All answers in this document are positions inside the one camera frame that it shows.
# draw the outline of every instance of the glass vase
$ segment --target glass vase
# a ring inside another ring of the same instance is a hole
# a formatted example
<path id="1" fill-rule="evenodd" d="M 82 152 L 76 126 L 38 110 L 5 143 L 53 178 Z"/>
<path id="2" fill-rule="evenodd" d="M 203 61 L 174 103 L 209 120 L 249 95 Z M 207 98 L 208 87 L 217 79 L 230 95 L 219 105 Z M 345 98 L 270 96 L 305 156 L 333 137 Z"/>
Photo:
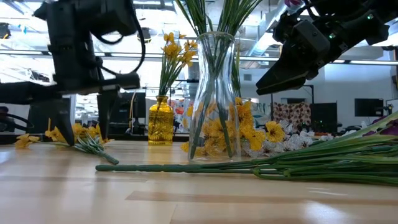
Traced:
<path id="1" fill-rule="evenodd" d="M 149 108 L 149 145 L 171 146 L 173 143 L 174 112 L 167 99 L 167 96 L 156 96 L 156 104 Z"/>
<path id="2" fill-rule="evenodd" d="M 234 37 L 208 32 L 198 37 L 200 81 L 190 126 L 190 161 L 241 160 L 239 118 L 232 91 Z"/>

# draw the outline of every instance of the black cable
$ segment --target black cable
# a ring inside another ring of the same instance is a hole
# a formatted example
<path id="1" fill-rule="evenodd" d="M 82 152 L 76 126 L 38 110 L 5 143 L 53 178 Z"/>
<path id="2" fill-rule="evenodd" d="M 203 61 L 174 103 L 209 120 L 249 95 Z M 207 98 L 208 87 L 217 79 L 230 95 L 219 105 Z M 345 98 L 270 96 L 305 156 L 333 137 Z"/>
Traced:
<path id="1" fill-rule="evenodd" d="M 114 44 L 118 44 L 118 43 L 120 43 L 120 41 L 122 41 L 123 40 L 123 35 L 122 36 L 120 36 L 120 38 L 118 39 L 118 40 L 115 40 L 115 41 L 110 41 L 110 40 L 106 40 L 106 39 L 104 39 L 102 36 L 95 36 L 99 41 L 101 41 L 102 43 L 104 43 L 104 44 L 109 44 L 109 45 L 114 45 Z"/>
<path id="2" fill-rule="evenodd" d="M 317 4 L 327 2 L 327 1 L 330 1 L 330 0 L 319 0 L 317 2 L 311 2 L 310 4 L 306 4 L 305 6 L 298 9 L 295 13 L 293 13 L 293 15 L 299 16 L 299 15 L 301 15 L 301 13 L 303 13 L 307 9 L 310 9 L 312 6 L 316 6 Z"/>
<path id="3" fill-rule="evenodd" d="M 20 120 L 20 121 L 26 123 L 26 127 L 23 127 L 23 126 L 21 126 L 19 124 L 16 124 L 16 123 L 14 123 L 12 121 L 9 121 L 9 120 L 3 119 L 3 118 L 0 118 L 0 123 L 4 123 L 6 125 L 9 125 L 9 126 L 11 126 L 13 128 L 16 128 L 16 129 L 19 129 L 19 130 L 22 130 L 22 131 L 27 131 L 28 129 L 31 129 L 31 128 L 35 127 L 30 121 L 28 121 L 25 118 L 21 118 L 20 116 L 17 116 L 17 115 L 14 115 L 14 114 L 9 114 L 9 113 L 6 113 L 5 116 Z"/>
<path id="4" fill-rule="evenodd" d="M 323 16 L 319 19 L 317 19 L 317 22 L 326 22 L 330 20 L 335 20 L 335 21 L 350 21 L 353 19 L 357 19 L 358 17 L 362 16 L 364 13 L 366 13 L 369 10 L 370 5 L 374 2 L 375 0 L 369 0 L 364 3 L 364 7 L 361 9 L 358 9 L 357 11 L 353 12 L 350 15 L 346 16 Z"/>
<path id="5" fill-rule="evenodd" d="M 310 2 L 309 2 L 308 0 L 304 0 L 304 4 L 307 6 L 307 5 L 310 4 Z M 318 19 L 318 16 L 316 16 L 316 15 L 312 12 L 311 7 L 308 8 L 307 11 L 308 11 L 308 15 L 310 15 L 310 17 L 311 17 L 312 20 Z"/>
<path id="6" fill-rule="evenodd" d="M 112 71 L 112 70 L 110 70 L 110 69 L 108 69 L 108 68 L 106 68 L 106 67 L 104 67 L 104 66 L 102 66 L 102 65 L 98 65 L 99 68 L 101 68 L 101 69 L 107 71 L 108 73 L 110 73 L 110 74 L 112 74 L 112 75 L 114 75 L 114 76 L 118 76 L 118 75 L 129 75 L 129 74 L 132 74 L 132 73 L 136 73 L 136 72 L 138 71 L 138 69 L 141 67 L 141 65 L 142 65 L 142 63 L 144 62 L 144 60 L 145 60 L 146 47 L 145 47 L 144 33 L 143 33 L 143 31 L 142 31 L 142 29 L 141 29 L 141 26 L 140 26 L 140 24 L 139 24 L 139 22 L 138 22 L 137 16 L 134 15 L 134 16 L 133 16 L 133 19 L 134 19 L 134 24 L 135 24 L 136 27 L 137 27 L 138 34 L 139 34 L 139 36 L 140 36 L 139 39 L 140 39 L 140 41 L 141 41 L 141 59 L 140 59 L 138 65 L 137 65 L 137 67 L 136 67 L 132 72 L 130 72 L 130 73 L 128 73 L 128 74 L 120 74 L 120 73 L 114 72 L 114 71 Z"/>

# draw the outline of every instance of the black robotic arm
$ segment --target black robotic arm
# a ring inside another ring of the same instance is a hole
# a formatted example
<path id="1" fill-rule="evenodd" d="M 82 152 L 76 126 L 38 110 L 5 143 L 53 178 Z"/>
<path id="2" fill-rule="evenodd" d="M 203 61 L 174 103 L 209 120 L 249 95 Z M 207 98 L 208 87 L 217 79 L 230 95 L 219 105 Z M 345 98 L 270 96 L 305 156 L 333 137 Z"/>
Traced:
<path id="1" fill-rule="evenodd" d="M 74 145 L 69 106 L 62 96 L 68 94 L 99 93 L 99 125 L 103 138 L 108 135 L 111 109 L 119 97 L 119 89 L 139 88 L 136 73 L 144 61 L 145 43 L 141 38 L 142 57 L 139 65 L 128 74 L 120 75 L 103 67 L 101 58 L 94 54 L 91 34 L 105 44 L 117 44 L 126 35 L 138 31 L 143 37 L 132 0 L 59 0 L 44 2 L 34 16 L 47 21 L 50 36 L 56 85 L 42 86 L 31 82 L 0 84 L 0 103 L 28 105 L 40 103 L 47 115 L 67 140 Z M 119 32 L 115 42 L 104 40 L 102 35 Z M 101 69 L 116 76 L 105 80 Z"/>
<path id="2" fill-rule="evenodd" d="M 283 43 L 280 59 L 256 83 L 257 94 L 301 88 L 318 70 L 363 40 L 388 39 L 385 23 L 398 17 L 398 0 L 303 0 L 293 14 L 283 13 L 274 39 Z M 319 13 L 315 16 L 314 7 Z M 299 19 L 309 10 L 313 22 Z"/>

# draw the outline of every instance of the yellow vase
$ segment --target yellow vase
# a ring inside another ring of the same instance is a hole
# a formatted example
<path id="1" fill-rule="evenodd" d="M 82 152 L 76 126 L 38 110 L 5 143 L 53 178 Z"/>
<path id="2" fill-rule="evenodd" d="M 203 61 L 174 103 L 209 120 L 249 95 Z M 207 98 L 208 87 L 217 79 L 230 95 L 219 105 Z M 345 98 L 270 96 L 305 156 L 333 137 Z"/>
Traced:
<path id="1" fill-rule="evenodd" d="M 149 109 L 148 144 L 171 146 L 173 143 L 173 108 L 167 105 L 167 96 L 156 96 L 157 103 Z"/>

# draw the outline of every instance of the table surface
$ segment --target table surface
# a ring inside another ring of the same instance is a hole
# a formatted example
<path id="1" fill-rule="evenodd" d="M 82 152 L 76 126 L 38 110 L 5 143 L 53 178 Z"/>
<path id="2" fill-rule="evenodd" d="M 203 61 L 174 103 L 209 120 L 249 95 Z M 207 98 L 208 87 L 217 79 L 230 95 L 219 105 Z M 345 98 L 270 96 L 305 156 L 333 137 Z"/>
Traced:
<path id="1" fill-rule="evenodd" d="M 115 141 L 121 164 L 183 164 L 179 143 Z M 0 147 L 0 223 L 398 223 L 398 188 L 253 175 L 97 172 L 73 149 Z"/>

